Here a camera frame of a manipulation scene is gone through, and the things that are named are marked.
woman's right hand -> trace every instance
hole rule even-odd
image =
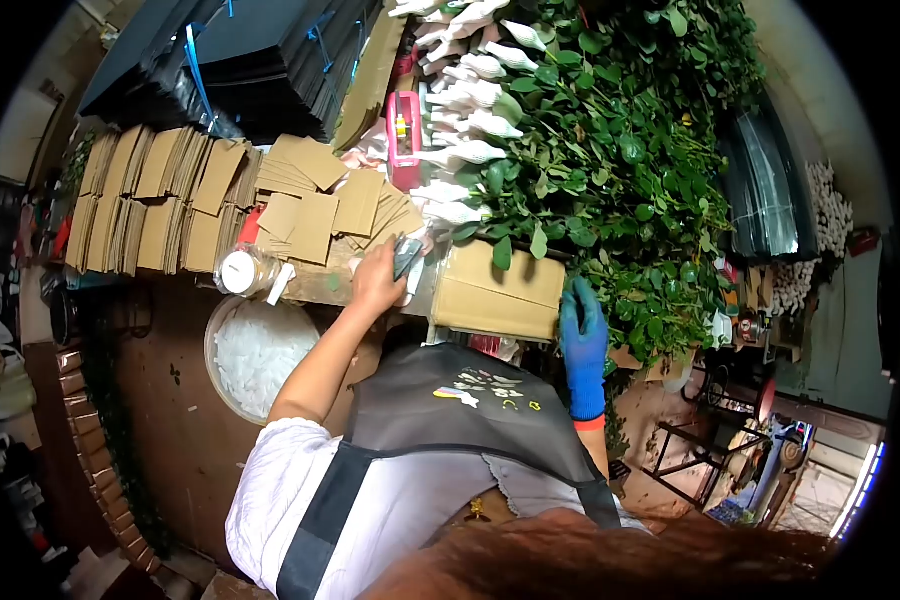
[[[360,261],[353,273],[353,301],[355,310],[376,320],[407,292],[407,276],[394,281],[394,245],[396,235],[374,247]]]

white plastic pieces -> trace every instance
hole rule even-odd
[[[244,411],[265,418],[283,383],[320,338],[300,306],[246,301],[214,335],[220,384]]]

cardboard box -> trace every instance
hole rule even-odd
[[[481,240],[453,246],[436,281],[432,321],[459,331],[552,341],[557,333],[564,264],[515,250],[509,270],[493,266]]]

cloth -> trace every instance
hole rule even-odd
[[[236,566],[276,594],[294,534],[341,438],[305,418],[282,418],[257,438],[226,519]],[[584,509],[576,491],[519,462],[463,452],[421,452],[372,463],[317,598],[352,598],[390,563],[423,546],[471,498],[495,485],[517,517]],[[643,526],[620,508],[624,527]]]
[[[586,279],[574,278],[560,306],[560,350],[567,367],[570,416],[575,421],[599,419],[607,408],[604,368],[609,344],[607,321],[597,294]],[[583,312],[581,326],[578,311]]]

blue strap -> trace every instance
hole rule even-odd
[[[324,33],[321,31],[321,25],[324,25],[327,21],[330,20],[336,13],[336,10],[330,10],[329,12],[324,12],[320,16],[320,18],[316,19],[316,22],[313,23],[313,26],[307,30],[307,40],[316,42],[316,45],[319,46],[320,54],[323,55],[323,78],[326,80],[327,88],[330,89],[330,95],[333,97],[334,104],[336,104],[336,109],[340,110],[340,98],[337,97],[337,89],[333,84],[333,81],[330,79],[329,73],[330,68],[333,66],[333,60],[330,59],[330,54],[327,54],[327,48],[324,44]]]
[[[207,133],[213,132],[213,126],[217,122],[217,115],[213,113],[210,106],[210,99],[207,98],[207,90],[204,88],[204,78],[201,76],[201,66],[197,62],[197,44],[194,42],[194,30],[197,33],[206,30],[204,25],[200,23],[191,23],[187,25],[187,43],[184,47],[187,55],[187,63],[190,65],[190,72],[193,76],[193,83],[196,85],[196,91],[200,93],[200,99],[203,101],[203,108],[210,119],[210,125],[207,126]]]

